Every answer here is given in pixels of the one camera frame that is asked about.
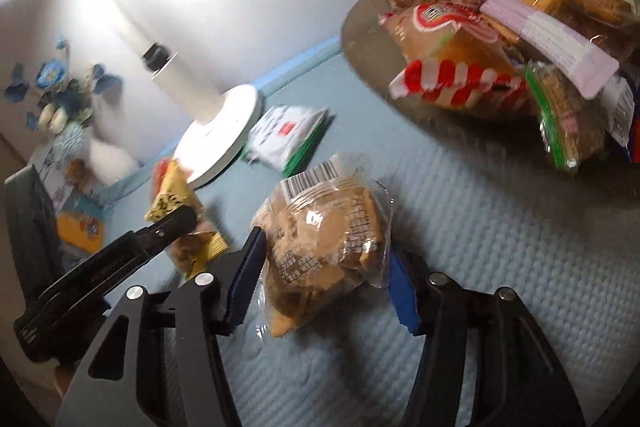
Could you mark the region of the red snack packet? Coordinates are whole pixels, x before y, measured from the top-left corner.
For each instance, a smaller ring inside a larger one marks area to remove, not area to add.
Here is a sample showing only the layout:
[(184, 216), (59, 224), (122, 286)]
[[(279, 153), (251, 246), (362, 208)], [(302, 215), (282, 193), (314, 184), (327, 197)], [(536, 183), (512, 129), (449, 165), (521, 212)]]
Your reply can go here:
[(180, 164), (175, 158), (163, 157), (155, 164), (151, 181), (151, 202), (163, 195), (177, 196), (180, 202), (186, 200), (190, 202), (193, 192), (189, 187), (188, 180), (192, 170)]

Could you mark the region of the green edged cracker packet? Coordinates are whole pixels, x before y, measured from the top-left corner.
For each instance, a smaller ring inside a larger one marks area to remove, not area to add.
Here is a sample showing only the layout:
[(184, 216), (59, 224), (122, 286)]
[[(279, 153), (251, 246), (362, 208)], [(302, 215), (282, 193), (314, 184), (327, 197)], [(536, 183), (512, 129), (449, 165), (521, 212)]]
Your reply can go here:
[(525, 79), (554, 167), (575, 172), (604, 147), (597, 109), (554, 65), (529, 61)]

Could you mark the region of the light blue quilted mat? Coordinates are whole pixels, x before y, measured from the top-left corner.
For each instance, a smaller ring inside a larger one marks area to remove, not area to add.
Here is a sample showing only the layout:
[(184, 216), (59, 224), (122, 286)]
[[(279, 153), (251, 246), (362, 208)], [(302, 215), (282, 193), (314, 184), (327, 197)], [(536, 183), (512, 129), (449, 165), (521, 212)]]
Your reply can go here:
[(274, 339), (221, 340), (245, 426), (472, 421), (492, 377), (517, 426), (639, 421), (639, 182), (577, 179), (454, 128), (421, 130), (334, 56), (271, 103), (328, 106), (318, 155), (363, 163), (394, 201), (392, 281)]

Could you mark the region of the clear bag of crackers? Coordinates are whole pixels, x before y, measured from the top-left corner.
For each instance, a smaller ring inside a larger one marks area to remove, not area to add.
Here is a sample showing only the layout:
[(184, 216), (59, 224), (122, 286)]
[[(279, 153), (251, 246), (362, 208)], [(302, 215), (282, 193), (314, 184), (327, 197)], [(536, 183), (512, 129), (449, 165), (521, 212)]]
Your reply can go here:
[(281, 180), (252, 221), (267, 235), (265, 330), (284, 337), (363, 284), (386, 287), (393, 215), (364, 155), (335, 154)]

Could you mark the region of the blue white artificial flowers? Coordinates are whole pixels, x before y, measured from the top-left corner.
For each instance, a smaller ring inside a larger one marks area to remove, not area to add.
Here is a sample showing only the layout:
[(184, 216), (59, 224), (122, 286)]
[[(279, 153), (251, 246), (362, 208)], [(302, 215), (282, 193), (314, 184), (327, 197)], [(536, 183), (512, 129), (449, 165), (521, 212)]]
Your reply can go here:
[(42, 63), (32, 81), (17, 62), (2, 94), (12, 104), (36, 101), (37, 109), (25, 115), (26, 128), (47, 135), (54, 160), (69, 164), (84, 156), (89, 145), (94, 100), (120, 86), (122, 77), (101, 63), (91, 65), (86, 75), (75, 76), (70, 71), (70, 42), (58, 38), (55, 49), (58, 55)]

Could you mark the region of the pink white packet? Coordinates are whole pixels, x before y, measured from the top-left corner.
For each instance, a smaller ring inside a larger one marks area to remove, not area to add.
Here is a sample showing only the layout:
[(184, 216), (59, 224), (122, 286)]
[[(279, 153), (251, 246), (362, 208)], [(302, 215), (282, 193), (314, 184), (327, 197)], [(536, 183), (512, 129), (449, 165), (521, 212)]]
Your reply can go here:
[(518, 0), (486, 0), (480, 12), (518, 34), (592, 100), (620, 63), (574, 29)]

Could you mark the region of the red white striped snack bag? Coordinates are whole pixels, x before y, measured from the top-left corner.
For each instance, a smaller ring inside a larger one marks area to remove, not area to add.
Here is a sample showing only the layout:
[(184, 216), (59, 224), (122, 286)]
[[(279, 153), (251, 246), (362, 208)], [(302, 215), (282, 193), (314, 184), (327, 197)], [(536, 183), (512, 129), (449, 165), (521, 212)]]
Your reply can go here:
[(510, 62), (498, 32), (467, 6), (418, 4), (382, 14), (378, 24), (395, 39), (407, 62), (388, 84), (394, 100), (420, 98), (492, 119), (530, 113), (522, 70)]

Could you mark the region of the yellow snack packet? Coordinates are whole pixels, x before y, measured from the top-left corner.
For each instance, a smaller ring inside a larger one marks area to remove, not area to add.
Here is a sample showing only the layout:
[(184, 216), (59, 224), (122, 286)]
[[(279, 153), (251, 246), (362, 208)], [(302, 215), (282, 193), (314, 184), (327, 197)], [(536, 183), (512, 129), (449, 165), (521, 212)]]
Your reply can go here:
[(175, 268), (186, 280), (206, 271), (207, 263), (229, 250), (227, 241), (213, 221), (192, 187), (190, 202), (180, 202), (177, 196), (160, 196), (145, 213), (144, 219), (163, 225), (166, 248)]

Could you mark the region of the white green snack packet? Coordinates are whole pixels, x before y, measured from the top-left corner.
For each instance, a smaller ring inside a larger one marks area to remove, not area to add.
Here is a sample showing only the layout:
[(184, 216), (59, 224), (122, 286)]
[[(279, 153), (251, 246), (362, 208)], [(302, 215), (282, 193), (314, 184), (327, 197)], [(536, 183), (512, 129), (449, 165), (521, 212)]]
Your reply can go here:
[(272, 106), (250, 129), (241, 159), (293, 176), (311, 158), (329, 117), (327, 107)]

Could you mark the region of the white blue snack packet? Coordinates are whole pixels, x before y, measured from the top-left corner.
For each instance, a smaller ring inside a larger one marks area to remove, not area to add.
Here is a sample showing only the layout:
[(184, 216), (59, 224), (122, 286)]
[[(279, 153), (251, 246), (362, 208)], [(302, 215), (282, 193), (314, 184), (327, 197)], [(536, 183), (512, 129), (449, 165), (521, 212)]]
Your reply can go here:
[(603, 129), (621, 147), (630, 142), (636, 113), (637, 87), (624, 72), (612, 76), (598, 95)]

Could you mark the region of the white ribbed vase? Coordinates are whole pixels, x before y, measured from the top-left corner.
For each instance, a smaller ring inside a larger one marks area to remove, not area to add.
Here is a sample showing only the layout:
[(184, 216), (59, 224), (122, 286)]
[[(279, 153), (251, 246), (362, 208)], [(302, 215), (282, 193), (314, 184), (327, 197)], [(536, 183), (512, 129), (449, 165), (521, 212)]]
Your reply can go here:
[(87, 164), (98, 181), (111, 186), (139, 169), (126, 150), (96, 138), (88, 140)]

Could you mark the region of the english textbook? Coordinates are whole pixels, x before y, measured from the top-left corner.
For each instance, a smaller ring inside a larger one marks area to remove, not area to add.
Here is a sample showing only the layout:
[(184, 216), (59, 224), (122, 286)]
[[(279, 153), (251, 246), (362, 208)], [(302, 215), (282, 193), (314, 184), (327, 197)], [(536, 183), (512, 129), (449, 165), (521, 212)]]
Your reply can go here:
[(58, 235), (62, 242), (81, 256), (97, 253), (104, 245), (105, 213), (99, 202), (99, 184), (94, 176), (82, 190), (65, 181), (68, 164), (54, 157), (49, 143), (40, 144), (32, 153), (29, 162), (38, 171), (54, 208)]

